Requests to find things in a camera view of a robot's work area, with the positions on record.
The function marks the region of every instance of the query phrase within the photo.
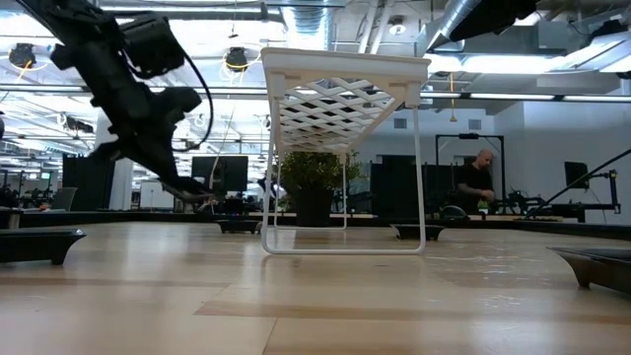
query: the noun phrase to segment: wooden floor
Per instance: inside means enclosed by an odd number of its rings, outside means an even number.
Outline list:
[[[631,297],[579,290],[545,247],[631,244],[453,230],[419,256],[268,256],[201,224],[82,227],[63,267],[0,265],[0,354],[629,354]],[[330,247],[342,234],[279,244]],[[349,248],[408,247],[351,229]]]

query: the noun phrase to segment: green plant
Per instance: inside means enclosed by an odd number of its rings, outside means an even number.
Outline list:
[[[346,155],[346,181],[362,178],[357,152]],[[301,189],[338,189],[342,187],[342,163],[330,153],[291,152],[285,155],[280,184],[291,194]]]
[[[281,197],[278,200],[278,210],[279,211],[288,212],[288,211],[291,211],[293,208],[294,208],[294,206],[292,205],[292,199],[289,196],[289,194],[283,195],[283,197]]]

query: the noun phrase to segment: bald man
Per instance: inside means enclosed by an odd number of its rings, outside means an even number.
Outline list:
[[[492,160],[493,152],[483,149],[473,163],[465,165],[460,171],[457,192],[460,207],[468,214],[478,212],[477,204],[480,200],[489,203],[495,200],[493,182],[488,171]]]

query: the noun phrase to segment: computer monitor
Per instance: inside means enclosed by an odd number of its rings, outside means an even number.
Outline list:
[[[587,173],[588,173],[587,164],[576,163],[576,162],[565,162],[565,184],[567,186],[569,186],[570,183],[576,181],[577,179],[581,178]],[[584,178],[582,181],[572,186],[572,188],[589,189],[590,180],[588,178]]]
[[[193,157],[191,176],[207,184],[217,157]],[[224,191],[247,190],[247,156],[220,156],[213,175],[213,188]]]

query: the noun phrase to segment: white lattice tabletop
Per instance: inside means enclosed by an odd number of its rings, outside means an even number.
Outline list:
[[[289,48],[262,49],[271,109],[261,242],[270,253],[416,254],[425,246],[418,107],[429,60]],[[401,105],[414,109],[420,245],[416,249],[276,249],[268,244],[269,195],[274,151],[278,178],[282,156],[291,151],[339,154],[357,147]],[[343,174],[346,211],[346,174]]]

